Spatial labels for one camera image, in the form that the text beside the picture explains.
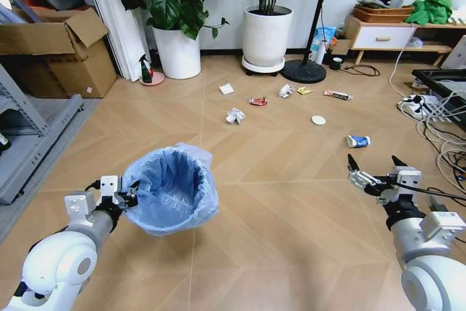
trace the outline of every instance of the fan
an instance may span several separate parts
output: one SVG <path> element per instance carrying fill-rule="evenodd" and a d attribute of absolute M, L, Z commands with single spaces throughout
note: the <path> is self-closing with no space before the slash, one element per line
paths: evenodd
<path fill-rule="evenodd" d="M 309 54 L 311 53 L 312 40 L 314 39 L 315 29 L 319 20 L 320 10 L 322 9 L 323 0 L 317 1 L 315 7 L 314 20 L 312 21 L 311 32 L 309 33 L 309 40 L 307 41 L 306 52 L 302 60 L 291 60 L 285 63 L 285 67 L 281 74 L 292 82 L 303 84 L 318 83 L 325 79 L 327 72 L 325 68 L 312 61 L 309 61 Z"/>

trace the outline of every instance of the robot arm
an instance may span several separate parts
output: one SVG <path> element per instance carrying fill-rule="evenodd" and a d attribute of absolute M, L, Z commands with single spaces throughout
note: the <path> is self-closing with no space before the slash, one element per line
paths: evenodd
<path fill-rule="evenodd" d="M 5 310 L 71 310 L 122 211 L 138 204 L 138 183 L 122 192 L 121 178 L 103 176 L 95 186 L 100 187 L 97 203 L 91 192 L 65 197 L 68 226 L 32 247 L 24 261 L 20 285 Z"/>
<path fill-rule="evenodd" d="M 395 166 L 386 176 L 360 171 L 348 154 L 348 179 L 365 193 L 375 196 L 388 215 L 398 261 L 403 270 L 401 284 L 417 311 L 460 311 L 466 308 L 466 266 L 450 259 L 451 241 L 466 229 L 457 213 L 425 215 L 413 203 L 414 190 L 422 173 L 395 156 Z"/>

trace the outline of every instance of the green cloth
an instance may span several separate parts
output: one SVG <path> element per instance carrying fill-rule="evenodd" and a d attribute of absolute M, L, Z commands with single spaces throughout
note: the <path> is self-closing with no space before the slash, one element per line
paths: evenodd
<path fill-rule="evenodd" d="M 444 25 L 452 13 L 450 0 L 416 0 L 413 6 L 415 9 L 405 19 L 407 23 Z"/>

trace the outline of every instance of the trash can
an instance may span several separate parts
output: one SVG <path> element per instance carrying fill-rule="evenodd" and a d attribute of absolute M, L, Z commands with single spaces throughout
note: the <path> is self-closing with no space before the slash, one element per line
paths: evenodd
<path fill-rule="evenodd" d="M 126 217 L 149 235 L 165 236 L 204 224 L 218 212 L 218 195 L 210 172 L 212 154 L 178 143 L 135 161 L 122 187 L 139 180 L 138 205 Z"/>

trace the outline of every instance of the wooden floor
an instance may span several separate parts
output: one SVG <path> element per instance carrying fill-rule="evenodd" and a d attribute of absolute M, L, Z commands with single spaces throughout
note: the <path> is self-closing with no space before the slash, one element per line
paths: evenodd
<path fill-rule="evenodd" d="M 66 225 L 64 195 L 183 141 L 213 153 L 219 214 L 164 238 L 121 218 L 75 310 L 411 310 L 383 209 L 345 179 L 344 137 L 371 137 L 369 147 L 351 151 L 363 170 L 384 175 L 396 154 L 424 173 L 422 186 L 454 189 L 432 147 L 395 108 L 400 98 L 387 84 L 393 62 L 372 64 L 382 76 L 329 71 L 312 94 L 287 100 L 277 92 L 288 81 L 246 76 L 234 57 L 205 57 L 199 76 L 158 87 L 120 79 L 1 245 L 0 305 L 31 244 Z M 397 87 L 409 92 L 403 82 L 424 67 L 401 64 Z M 235 93 L 224 96 L 218 86 L 227 82 Z M 354 100 L 324 97 L 325 89 Z M 247 104 L 264 95 L 268 106 Z M 224 120 L 233 107 L 246 114 L 241 125 Z M 327 124 L 312 124 L 314 114 Z M 455 243 L 454 257 L 466 262 L 465 247 Z"/>

